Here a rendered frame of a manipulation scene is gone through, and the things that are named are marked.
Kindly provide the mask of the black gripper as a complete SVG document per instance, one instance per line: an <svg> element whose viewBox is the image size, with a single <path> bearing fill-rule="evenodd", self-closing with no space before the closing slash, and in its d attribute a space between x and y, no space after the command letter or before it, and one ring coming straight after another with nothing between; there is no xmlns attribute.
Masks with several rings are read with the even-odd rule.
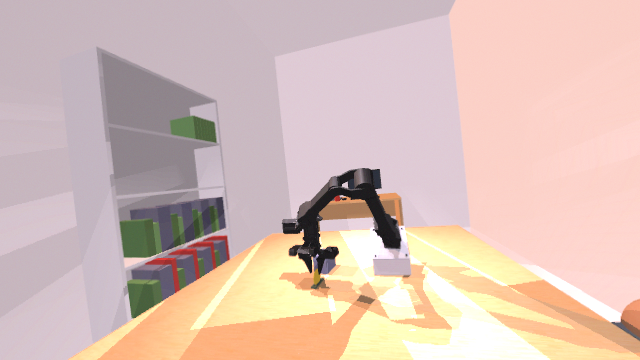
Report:
<svg viewBox="0 0 640 360"><path fill-rule="evenodd" d="M339 254L339 249L337 247L333 247L333 246L328 246L326 249L320 249L322 247L322 244L320 244L320 239L319 237L321 236L321 234L317 233L317 234L313 234L313 235L305 235L302 238L302 240L306 241L307 243L312 242L312 240L315 240L317 245L318 245L318 249L319 249L319 253L318 253L318 258L316 259L316 261L318 262L318 274L321 274L322 268L323 268L323 264L325 259L335 259L338 254ZM314 242L315 242L314 241ZM297 255L297 250L301 247L301 245L294 245L293 247L291 247L288 251L288 254L290 257L295 257ZM309 273L312 274L312 258L310 261L305 261L303 260Z"/></svg>

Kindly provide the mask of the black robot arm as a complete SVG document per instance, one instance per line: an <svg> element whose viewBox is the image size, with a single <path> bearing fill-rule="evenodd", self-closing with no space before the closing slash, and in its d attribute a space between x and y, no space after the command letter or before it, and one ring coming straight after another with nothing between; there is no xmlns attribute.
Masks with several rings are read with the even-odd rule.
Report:
<svg viewBox="0 0 640 360"><path fill-rule="evenodd" d="M355 189L342 187L342 184L351 179L354 179ZM398 220L386 214L375 190L373 172L367 168L352 169L341 175L332 176L312 200L300 205L296 219L282 220L283 234L300 234L302 230L305 235L319 233L318 221L323 219L319 212L339 195L365 200L374 216L374 230L377 237L382 239L384 248L401 249L402 237ZM314 241L310 243L304 241L297 250L300 260L310 261L312 257L317 256L319 249Z"/></svg>

